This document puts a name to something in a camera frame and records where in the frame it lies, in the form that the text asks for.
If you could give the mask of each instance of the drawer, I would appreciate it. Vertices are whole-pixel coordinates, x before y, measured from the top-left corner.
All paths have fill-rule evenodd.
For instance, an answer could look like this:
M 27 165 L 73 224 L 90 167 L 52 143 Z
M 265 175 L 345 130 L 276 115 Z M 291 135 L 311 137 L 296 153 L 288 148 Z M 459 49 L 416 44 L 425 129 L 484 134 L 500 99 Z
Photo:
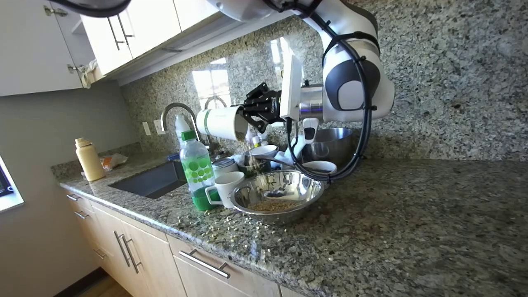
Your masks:
M 189 295 L 281 295 L 279 285 L 169 236 Z
M 80 195 L 73 195 L 73 193 L 67 193 L 67 198 L 70 201 L 70 208 L 80 216 L 83 214 L 93 214 L 90 203 L 86 201 L 86 198 L 80 196 Z

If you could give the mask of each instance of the wall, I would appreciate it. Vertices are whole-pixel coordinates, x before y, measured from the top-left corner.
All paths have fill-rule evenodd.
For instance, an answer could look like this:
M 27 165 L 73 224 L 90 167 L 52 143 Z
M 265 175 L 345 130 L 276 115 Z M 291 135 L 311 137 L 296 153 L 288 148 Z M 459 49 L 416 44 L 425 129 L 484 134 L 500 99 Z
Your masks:
M 397 109 L 375 122 L 373 158 L 528 160 L 528 3 L 524 0 L 352 2 L 373 11 Z M 281 87 L 273 43 L 284 38 L 321 82 L 319 36 L 286 20 L 124 86 L 134 125 L 172 102 L 200 109 L 200 92 L 245 94 Z M 174 137 L 141 137 L 147 150 L 174 150 Z
M 137 140 L 131 127 L 116 82 L 0 97 L 0 155 L 25 198 L 0 213 L 0 295 L 53 295 L 96 267 L 50 167 L 75 158 L 78 135 L 109 150 Z

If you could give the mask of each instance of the floor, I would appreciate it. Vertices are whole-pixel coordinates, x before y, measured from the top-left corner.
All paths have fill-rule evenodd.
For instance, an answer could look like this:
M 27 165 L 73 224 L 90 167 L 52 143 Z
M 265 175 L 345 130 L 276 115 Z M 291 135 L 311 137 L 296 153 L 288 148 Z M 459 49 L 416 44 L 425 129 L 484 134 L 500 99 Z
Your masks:
M 103 269 L 95 270 L 57 297 L 133 297 Z

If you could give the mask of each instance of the faucet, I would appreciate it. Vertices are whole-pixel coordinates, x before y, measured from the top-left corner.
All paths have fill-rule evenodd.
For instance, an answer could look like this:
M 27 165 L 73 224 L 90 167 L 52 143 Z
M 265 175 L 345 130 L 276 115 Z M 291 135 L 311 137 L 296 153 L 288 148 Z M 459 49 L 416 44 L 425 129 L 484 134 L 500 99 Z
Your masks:
M 213 96 L 213 97 L 208 97 L 208 101 L 203 104 L 203 109 L 210 109 L 210 104 L 212 104 L 213 101 L 220 101 L 225 107 L 228 107 L 228 104 L 227 104 L 222 97 Z
M 172 102 L 172 104 L 166 105 L 164 114 L 162 114 L 162 117 L 161 117 L 161 120 L 162 120 L 162 130 L 167 132 L 166 117 L 167 117 L 167 114 L 170 112 L 170 109 L 177 109 L 177 107 L 185 109 L 185 110 L 192 115 L 194 130 L 195 130 L 195 134 L 197 134 L 197 138 L 199 138 L 199 142 L 205 143 L 203 138 L 202 138 L 202 135 L 200 135 L 200 132 L 199 132 L 197 115 L 195 115 L 194 109 L 189 107 L 189 105 L 185 105 L 185 104 L 180 104 L 180 102 Z

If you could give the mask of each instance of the cabinet door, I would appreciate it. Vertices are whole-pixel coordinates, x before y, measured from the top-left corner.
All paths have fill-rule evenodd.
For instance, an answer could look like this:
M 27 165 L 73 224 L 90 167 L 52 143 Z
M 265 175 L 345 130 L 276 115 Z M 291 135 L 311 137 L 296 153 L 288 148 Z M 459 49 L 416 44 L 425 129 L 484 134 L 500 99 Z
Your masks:
M 0 0 L 0 96 L 78 89 L 70 51 L 38 0 Z
M 81 16 L 81 20 L 103 74 L 131 61 L 133 54 L 119 16 Z
M 100 229 L 108 237 L 109 274 L 133 295 L 185 297 L 166 234 L 95 204 Z
M 279 294 L 279 285 L 235 264 L 169 237 L 182 282 L 190 297 L 238 297 Z
M 182 31 L 172 0 L 134 0 L 121 18 L 134 58 Z
M 166 234 L 154 231 L 146 233 L 139 228 L 128 226 L 124 231 L 124 244 L 131 252 L 133 262 L 137 270 L 133 274 L 142 279 L 149 279 L 152 290 L 146 290 L 139 282 L 131 289 L 133 295 L 159 295 L 159 297 L 185 297 L 185 289 L 180 280 L 179 269 L 172 261 L 169 242 Z
M 96 236 L 96 216 L 90 206 L 90 203 L 76 195 L 67 193 L 67 198 L 70 200 L 70 206 L 73 214 L 80 221 L 81 234 L 88 241 L 88 246 L 91 249 L 98 247 L 98 236 Z
M 182 31 L 192 28 L 194 25 L 210 18 L 218 10 L 208 0 L 174 0 L 179 11 L 179 20 Z
M 70 56 L 73 58 L 75 66 L 85 66 L 95 59 L 95 51 L 86 36 L 81 15 L 63 10 L 57 3 L 48 3 L 50 8 L 63 13 L 55 13 L 55 20 L 58 21 L 65 43 L 68 46 Z
M 126 254 L 123 239 L 123 223 L 106 213 L 104 206 L 91 203 L 93 216 L 96 218 L 96 256 L 101 267 L 111 274 L 124 289 L 129 290 L 134 284 L 131 274 L 131 259 Z

